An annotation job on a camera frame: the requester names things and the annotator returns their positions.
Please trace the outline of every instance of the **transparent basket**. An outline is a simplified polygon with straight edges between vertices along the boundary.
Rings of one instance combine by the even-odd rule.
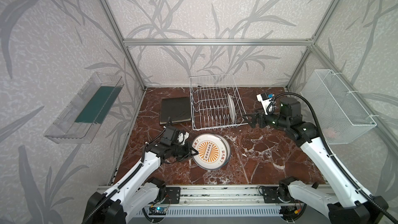
[[[246,124],[242,117],[246,111],[231,73],[190,77],[189,87],[193,130]]]
[[[58,144],[90,144],[123,86],[119,75],[93,73],[44,136]]]
[[[347,144],[376,126],[352,91],[330,69],[316,69],[301,91],[329,144]]]

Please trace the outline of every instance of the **plate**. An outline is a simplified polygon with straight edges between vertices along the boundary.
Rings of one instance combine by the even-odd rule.
[[[196,137],[192,142],[192,147],[199,152],[193,157],[196,164],[206,170],[215,170],[224,166],[231,157],[229,152],[231,148],[223,139],[214,134],[202,134]]]
[[[229,107],[229,116],[231,117],[232,124],[235,124],[236,121],[236,112],[235,112],[235,104],[232,96],[228,94],[228,107]]]

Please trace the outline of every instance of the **orange sunburst pattern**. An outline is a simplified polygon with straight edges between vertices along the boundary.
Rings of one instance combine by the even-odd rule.
[[[212,144],[212,147],[210,149],[210,154],[208,156],[209,158],[207,160],[205,160],[206,150],[207,150],[209,144]],[[218,159],[219,154],[220,154],[217,145],[210,141],[203,141],[202,143],[200,143],[199,147],[198,147],[198,152],[199,152],[199,157],[201,158],[201,160],[206,163],[215,162]]]

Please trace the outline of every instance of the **perforated metal strip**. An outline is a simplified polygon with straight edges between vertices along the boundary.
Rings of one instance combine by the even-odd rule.
[[[168,217],[278,217],[279,206],[170,207]],[[143,217],[142,211],[136,217]]]

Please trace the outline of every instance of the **stack of plates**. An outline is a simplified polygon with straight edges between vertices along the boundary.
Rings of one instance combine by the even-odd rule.
[[[223,167],[231,158],[229,143],[217,134],[202,134],[195,138],[192,147],[199,154],[193,157],[197,165],[206,170]]]

